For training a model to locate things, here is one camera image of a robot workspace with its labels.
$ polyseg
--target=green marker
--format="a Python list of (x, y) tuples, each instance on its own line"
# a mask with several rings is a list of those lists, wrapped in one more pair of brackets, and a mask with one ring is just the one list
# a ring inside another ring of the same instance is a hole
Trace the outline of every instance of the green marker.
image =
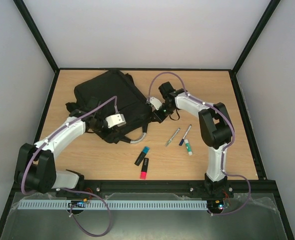
[(191, 148), (191, 145), (189, 143), (189, 140), (184, 139), (184, 143), (185, 143), (185, 147), (186, 147), (186, 150), (187, 150), (188, 154), (191, 156), (193, 154), (193, 152), (192, 152), (192, 148)]

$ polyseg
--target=cable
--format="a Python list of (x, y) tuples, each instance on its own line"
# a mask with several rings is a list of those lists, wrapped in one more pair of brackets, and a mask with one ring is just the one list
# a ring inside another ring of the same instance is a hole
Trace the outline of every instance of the cable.
[(90, 232), (88, 232), (87, 230), (85, 230), (85, 229), (80, 225), (80, 223), (78, 222), (78, 220), (76, 219), (76, 217), (75, 217), (75, 216), (73, 215), (73, 213), (72, 213), (72, 209), (73, 209), (73, 207), (74, 207), (75, 205), (72, 205), (72, 206), (71, 206), (71, 208), (70, 208), (70, 210), (69, 210), (70, 217), (72, 217), (72, 218), (74, 219), (74, 221), (76, 222), (76, 225), (78, 226), (79, 229), (81, 229), (81, 231), (82, 231), (83, 233), (85, 233), (86, 235), (88, 235), (88, 236), (90, 236), (90, 237), (95, 237), (95, 238), (97, 238), (97, 237), (102, 237), (102, 236), (106, 235), (106, 234), (111, 230), (111, 228), (112, 228), (112, 223), (113, 223), (113, 221), (112, 221), (112, 212), (111, 212), (111, 210), (110, 210), (110, 208), (109, 208), (107, 202), (104, 201), (103, 198), (101, 198), (100, 196), (98, 196), (98, 195), (96, 195), (96, 194), (94, 194), (94, 193), (92, 193), (92, 192), (87, 192), (87, 191), (76, 191), (76, 190), (72, 190), (72, 189), (68, 189), (68, 188), (61, 188), (61, 189), (62, 189), (62, 190), (65, 190), (65, 191), (67, 191), (67, 192), (70, 192), (70, 193), (92, 195), (93, 197), (99, 199), (99, 200), (105, 205), (106, 210), (107, 210), (107, 212), (108, 212), (109, 222), (108, 222), (107, 229), (106, 229), (103, 233), (101, 233), (101, 234), (93, 234), (93, 233), (90, 233)]
[(62, 130), (68, 128), (70, 125), (74, 124), (75, 122), (77, 122), (78, 120), (81, 120), (83, 118), (86, 118), (87, 116), (91, 115), (92, 113), (96, 112), (97, 110), (99, 110), (100, 108), (104, 107), (106, 104), (108, 104), (109, 102), (111, 102), (112, 100), (114, 100), (114, 109), (115, 109), (115, 113), (118, 113), (119, 110), (118, 110), (118, 107), (117, 107), (117, 100), (118, 100), (118, 97), (117, 96), (113, 96), (111, 97), (110, 99), (106, 100), (105, 102), (103, 102), (101, 105), (99, 105), (98, 107), (94, 108), (93, 110), (89, 111), (88, 113), (74, 119), (73, 121), (71, 122), (67, 122), (66, 124), (64, 124), (63, 126), (61, 126), (59, 129), (57, 129), (55, 132), (52, 133), (51, 136), (48, 137), (47, 141), (44, 142), (32, 155), (31, 159), (29, 160), (26, 168), (25, 168), (25, 171), (24, 171), (24, 174), (23, 174), (23, 178), (22, 178), (22, 182), (21, 182), (21, 192), (24, 194), (24, 195), (28, 195), (30, 193), (33, 193), (33, 191), (30, 191), (30, 192), (26, 192), (25, 190), (25, 184), (26, 184), (26, 179), (27, 179), (27, 175), (28, 175), (28, 172), (30, 170), (30, 167), (34, 161), (34, 159), (36, 159), (37, 155), (40, 153), (40, 151), (42, 150), (42, 148), (44, 148), (57, 134), (59, 134)]
[(226, 192), (224, 189), (222, 189), (222, 191), (223, 191), (223, 193), (225, 194), (225, 198), (223, 199), (223, 201), (225, 201), (225, 200), (227, 199), (229, 205), (231, 206), (231, 201), (230, 201), (230, 197), (229, 197), (229, 195), (227, 194), (227, 192)]
[(164, 71), (164, 72), (161, 72), (161, 73), (159, 73), (158, 75), (156, 75), (156, 76), (153, 78), (153, 80), (152, 80), (152, 82), (151, 82), (151, 84), (150, 84), (150, 86), (149, 86), (149, 89), (148, 89), (148, 97), (147, 97), (147, 103), (148, 103), (148, 104), (150, 103), (150, 97), (151, 97), (151, 88), (152, 88), (152, 85), (153, 85), (154, 81), (155, 81), (159, 76), (161, 76), (161, 75), (163, 75), (163, 74), (171, 74), (171, 75), (176, 76), (176, 77), (180, 80), (180, 82), (181, 82), (181, 84), (182, 84), (182, 86), (183, 86), (183, 89), (184, 89), (185, 95), (188, 96), (188, 92), (187, 92), (187, 90), (186, 90), (186, 86), (184, 85), (184, 82), (183, 82), (182, 78), (180, 78), (180, 76), (177, 75), (177, 74), (174, 73), (174, 72), (171, 72), (171, 71)]
[(237, 209), (235, 209), (233, 211), (229, 211), (229, 212), (225, 212), (225, 213), (212, 213), (210, 210), (207, 210), (211, 214), (211, 216), (226, 216), (226, 215), (235, 214), (236, 212), (238, 212), (242, 208), (244, 208), (246, 206), (246, 204), (249, 202), (250, 198), (251, 198), (251, 184), (250, 184), (249, 180), (245, 176), (242, 176), (242, 175), (239, 175), (239, 174), (228, 174), (226, 172), (224, 174), (226, 176), (229, 176), (229, 177), (243, 178), (246, 181), (247, 186), (248, 186), (248, 195), (247, 195), (247, 198), (246, 198), (245, 202), (239, 208), (237, 208)]
[(172, 114), (173, 114), (173, 113), (171, 113), (171, 114), (169, 115), (169, 118), (170, 118), (171, 120), (173, 120), (173, 121), (178, 121), (178, 120), (180, 120), (181, 116), (180, 116), (180, 114), (179, 114), (177, 108), (175, 109), (175, 111), (176, 111), (177, 119), (172, 118)]
[(85, 190), (86, 192), (93, 193), (92, 189), (89, 188), (89, 187), (87, 187), (87, 188), (84, 189), (84, 190)]

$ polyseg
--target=wooden surface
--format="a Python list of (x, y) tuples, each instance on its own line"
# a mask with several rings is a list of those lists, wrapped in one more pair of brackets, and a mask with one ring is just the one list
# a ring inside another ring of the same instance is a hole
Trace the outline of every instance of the wooden surface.
[[(47, 113), (41, 139), (57, 129), (68, 117), (65, 103), (75, 102), (74, 87), (84, 81), (104, 73), (104, 70), (61, 70)], [(148, 95), (152, 79), (160, 71), (123, 71), (133, 76), (134, 83)], [(194, 96), (211, 103), (226, 105), (235, 128), (235, 143), (227, 151), (226, 171), (241, 174), (248, 179), (258, 179), (249, 144), (235, 99), (229, 73), (227, 71), (176, 71), (185, 82), (186, 89)], [(182, 88), (175, 76), (164, 74), (152, 87), (151, 95), (162, 100), (158, 87), (170, 81), (175, 89)], [(147, 180), (203, 180), (208, 167), (208, 147), (201, 138), (200, 125), (196, 117), (181, 110), (181, 119), (167, 118), (163, 123), (153, 122), (148, 126), (147, 137), (138, 144), (119, 142), (109, 144), (96, 134), (83, 134), (74, 140), (55, 161), (57, 170), (73, 170), (92, 180), (139, 180), (141, 166), (134, 165), (144, 148), (150, 147), (147, 157), (149, 165)], [(189, 124), (187, 135), (193, 155), (189, 156), (184, 146), (179, 146)], [(180, 132), (173, 142), (165, 147), (166, 141), (177, 128)], [(141, 128), (128, 136), (136, 139)]]

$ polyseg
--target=black frame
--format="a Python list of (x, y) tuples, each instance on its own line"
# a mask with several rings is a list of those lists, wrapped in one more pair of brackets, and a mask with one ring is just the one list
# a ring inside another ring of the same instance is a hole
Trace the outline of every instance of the black frame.
[[(44, 39), (40, 31), (38, 30), (35, 22), (29, 10), (27, 9), (26, 5), (24, 4), (23, 0), (13, 0), (15, 5), (17, 6), (19, 12), (21, 13), (22, 17), (24, 18), (27, 26), (29, 27), (30, 31), (32, 32), (34, 38), (36, 39), (39, 47), (41, 48), (43, 54), (45, 55), (46, 59), (48, 60), (50, 66), (55, 73), (52, 85), (45, 103), (45, 107), (39, 122), (39, 126), (35, 135), (34, 141), (38, 141), (41, 136), (41, 132), (46, 120), (46, 116), (49, 110), (49, 106), (51, 103), (51, 99), (55, 90), (55, 86), (60, 74), (60, 70), (110, 70), (111, 68), (59, 68), (56, 64), (50, 50), (48, 49)], [(244, 50), (242, 51), (240, 57), (238, 58), (235, 66), (233, 69), (168, 69), (168, 68), (117, 68), (118, 70), (136, 70), (136, 71), (147, 71), (147, 70), (159, 70), (159, 71), (228, 71), (229, 76), (231, 79), (232, 87), (234, 90), (235, 98), (237, 101), (237, 105), (240, 111), (240, 115), (243, 121), (246, 137), (249, 143), (249, 147), (251, 150), (251, 154), (253, 157), (255, 169), (257, 172), (258, 180), (250, 180), (251, 188), (253, 193), (272, 193), (277, 208), (280, 212), (281, 220), (285, 229), (286, 236), (289, 240), (294, 239), (281, 197), (277, 187), (277, 184), (274, 180), (268, 180), (263, 162), (259, 153), (258, 145), (252, 130), (252, 125), (248, 116), (248, 112), (244, 103), (244, 99), (242, 96), (242, 92), (239, 86), (239, 82), (237, 79), (237, 73), (240, 70), (242, 64), (246, 60), (248, 54), (250, 53), (252, 47), (254, 46), (255, 42), (259, 38), (261, 32), (263, 31), (264, 27), (268, 23), (270, 17), (272, 16), (273, 12), (277, 8), (278, 4), (281, 0), (271, 0), (269, 5), (267, 6), (264, 14), (262, 15), (260, 21), (258, 22), (254, 32), (252, 33), (250, 39), (248, 40), (247, 44), (245, 45)], [(247, 193), (248, 192), (248, 185), (244, 180), (229, 180), (228, 181), (230, 186), (233, 188), (234, 193)], [(136, 181), (136, 180), (85, 180), (85, 186), (90, 187), (92, 189), (100, 188), (97, 194), (104, 196), (105, 193), (174, 193), (177, 195), (185, 195), (191, 198), (203, 198), (204, 200), (210, 200), (206, 194), (204, 194), (205, 189), (202, 187), (204, 185), (204, 180), (179, 180), (179, 181), (164, 181), (164, 180), (150, 180), (150, 181)], [(5, 208), (3, 210), (3, 214), (0, 219), (0, 238), (2, 235), (2, 231), (5, 226), (5, 222), (7, 220), (7, 216), (9, 214), (12, 201), (14, 199), (14, 195), (17, 192), (20, 192), (20, 186), (17, 183), (13, 184), (13, 187), (10, 191), (9, 197), (7, 199)]]

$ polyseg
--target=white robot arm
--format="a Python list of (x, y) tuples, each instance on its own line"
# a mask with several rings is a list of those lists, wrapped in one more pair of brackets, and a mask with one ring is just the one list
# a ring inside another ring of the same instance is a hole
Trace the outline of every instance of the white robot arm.
[(223, 103), (202, 102), (183, 89), (175, 90), (169, 82), (159, 88), (165, 102), (151, 97), (148, 103), (154, 106), (153, 120), (162, 123), (174, 110), (185, 110), (199, 119), (201, 136), (208, 146), (208, 167), (204, 176), (204, 187), (209, 195), (220, 193), (227, 185), (224, 174), (226, 165), (227, 145), (231, 142), (232, 131), (229, 124), (218, 112), (231, 122), (228, 111)]
[[(209, 107), (187, 97), (184, 92), (180, 93), (179, 95), (177, 95), (177, 97), (175, 97), (175, 105), (178, 109), (185, 110), (189, 112), (190, 114), (194, 115), (196, 118), (199, 118), (199, 112), (201, 112), (202, 110), (209, 109)], [(221, 170), (221, 158), (223, 154), (222, 149), (226, 145), (227, 143), (224, 143), (221, 146), (219, 146), (217, 149), (215, 149), (212, 146), (208, 147), (208, 166), (207, 166), (206, 175), (212, 182), (218, 182), (225, 177), (225, 175), (223, 174)], [(227, 155), (225, 154), (224, 160), (223, 160), (223, 167), (224, 167), (223, 170), (225, 170), (226, 156)]]
[[(123, 114), (114, 114), (106, 119), (108, 128), (116, 125), (121, 126), (126, 123)], [(55, 160), (59, 154), (77, 137), (84, 134), (87, 130), (86, 121), (75, 116), (69, 116), (66, 121), (49, 136), (33, 145), (24, 144), (18, 154), (14, 180), (17, 183), (23, 181), (27, 163), (32, 155), (38, 153), (38, 164), (32, 164), (27, 176), (25, 185), (37, 190), (40, 193), (47, 193), (50, 189), (74, 189), (80, 177), (80, 173), (55, 169)]]

